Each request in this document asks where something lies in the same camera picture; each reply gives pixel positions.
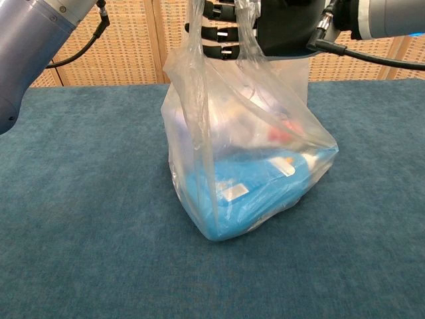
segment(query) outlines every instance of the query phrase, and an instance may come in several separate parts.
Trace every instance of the transparent plastic bag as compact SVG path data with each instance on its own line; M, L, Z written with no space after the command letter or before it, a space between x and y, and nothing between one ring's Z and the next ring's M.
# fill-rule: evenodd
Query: transparent plastic bag
M306 106L307 61L262 54L252 32L259 3L236 0L237 61L203 55L203 5L191 0L189 36L167 59L161 112L177 195L202 234L221 241L295 205L338 147Z

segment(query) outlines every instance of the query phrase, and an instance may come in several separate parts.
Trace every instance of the wall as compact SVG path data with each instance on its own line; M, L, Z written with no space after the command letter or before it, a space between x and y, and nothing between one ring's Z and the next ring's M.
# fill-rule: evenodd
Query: wall
M111 0L107 8L112 24L102 38L76 62L46 70L33 86L152 84L168 81L161 69L167 53L180 44L186 0ZM63 60L81 49L92 36L98 21L97 11L93 9L54 61ZM379 56L425 62L425 37L357 42L350 39L349 33L343 33L338 42ZM425 72L398 70L332 54L311 58L311 81L400 78L425 79Z

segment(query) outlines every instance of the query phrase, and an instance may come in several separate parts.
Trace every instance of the blue tablecloth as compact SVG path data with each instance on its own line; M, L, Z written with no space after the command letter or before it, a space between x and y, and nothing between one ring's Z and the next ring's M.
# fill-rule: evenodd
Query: blue tablecloth
M0 136L0 318L425 318L425 82L311 84L335 165L223 243L175 195L166 91L27 93Z

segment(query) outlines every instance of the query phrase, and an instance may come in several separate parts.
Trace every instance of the cable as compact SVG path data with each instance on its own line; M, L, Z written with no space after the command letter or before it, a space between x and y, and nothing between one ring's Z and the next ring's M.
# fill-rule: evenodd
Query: cable
M93 37L90 39L90 41L88 41L88 43L84 46L84 48L82 48L80 51L78 51L72 57L67 58L66 60L63 60L63 61L60 61L60 62L48 64L46 66L46 68L57 68L57 67L60 67L60 66L67 65L71 62L74 62L77 58L80 58L84 53L86 53L88 51L88 49L90 49L92 47L92 45L96 42L96 40L100 38L100 36L106 30L106 28L110 26L111 23L109 21L108 12L105 9L106 2L104 0L99 0L96 3L96 5L99 8L99 14L100 14L101 21L100 21L96 31L94 31Z
M381 58L379 56L369 55L366 53L361 53L348 49L345 45L338 45L337 43L326 41L323 39L317 39L315 41L316 49L319 49L324 52L337 54L339 56L350 56L352 58L357 58L366 62L371 62L375 64L381 64L385 66L391 66L394 68L404 68L406 70L418 70L425 71L424 63L417 62L406 62L401 60L392 60L391 58Z
M60 61L60 62L56 62L56 63L52 63L52 64L48 64L46 66L46 68L58 68L60 66L64 66L67 65L71 62L74 62L77 58L81 57L84 53L86 53L88 51L88 49L90 49L90 47L96 42L98 38L96 36L93 36L90 41L88 41L88 43L84 46L84 48L82 48L80 51L78 51L78 53L76 53L75 55L73 55L72 57Z

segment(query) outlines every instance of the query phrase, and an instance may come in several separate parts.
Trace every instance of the blue package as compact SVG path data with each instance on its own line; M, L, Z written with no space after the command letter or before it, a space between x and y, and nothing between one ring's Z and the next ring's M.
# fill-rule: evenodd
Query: blue package
M326 154L323 151L316 158ZM182 199L193 222L212 241L255 228L295 205L311 186L306 157L288 150L268 150L256 157L236 154L216 161L214 168L217 216L203 169L186 177L186 198Z

